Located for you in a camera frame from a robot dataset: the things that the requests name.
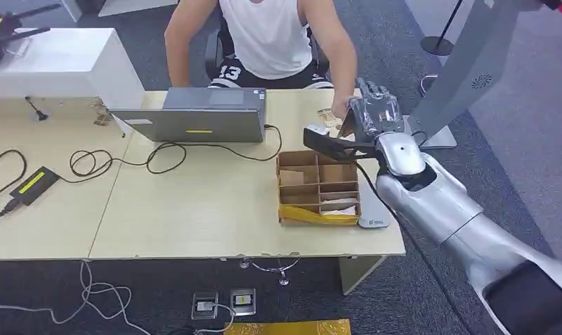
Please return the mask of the person's left hand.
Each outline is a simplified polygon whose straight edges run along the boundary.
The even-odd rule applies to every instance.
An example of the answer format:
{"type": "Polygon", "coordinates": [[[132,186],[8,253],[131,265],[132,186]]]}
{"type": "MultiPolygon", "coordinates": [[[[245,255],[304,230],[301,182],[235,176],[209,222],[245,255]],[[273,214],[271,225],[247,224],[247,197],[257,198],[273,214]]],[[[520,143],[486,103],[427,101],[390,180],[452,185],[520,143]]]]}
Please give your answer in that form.
{"type": "Polygon", "coordinates": [[[353,98],[354,96],[338,96],[335,94],[331,106],[332,115],[338,119],[345,119],[348,114],[350,100],[353,98]]]}

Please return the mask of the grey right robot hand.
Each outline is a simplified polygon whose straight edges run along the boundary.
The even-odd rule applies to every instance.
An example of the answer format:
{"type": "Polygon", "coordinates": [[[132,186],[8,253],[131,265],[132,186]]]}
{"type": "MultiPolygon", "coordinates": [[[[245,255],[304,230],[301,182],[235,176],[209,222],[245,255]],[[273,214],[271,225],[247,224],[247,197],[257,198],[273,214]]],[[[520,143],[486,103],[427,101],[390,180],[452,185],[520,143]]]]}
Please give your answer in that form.
{"type": "Polygon", "coordinates": [[[373,142],[383,133],[404,132],[404,117],[397,97],[384,85],[356,79],[361,96],[350,100],[348,114],[343,121],[343,137],[353,134],[357,141],[373,142]]]}

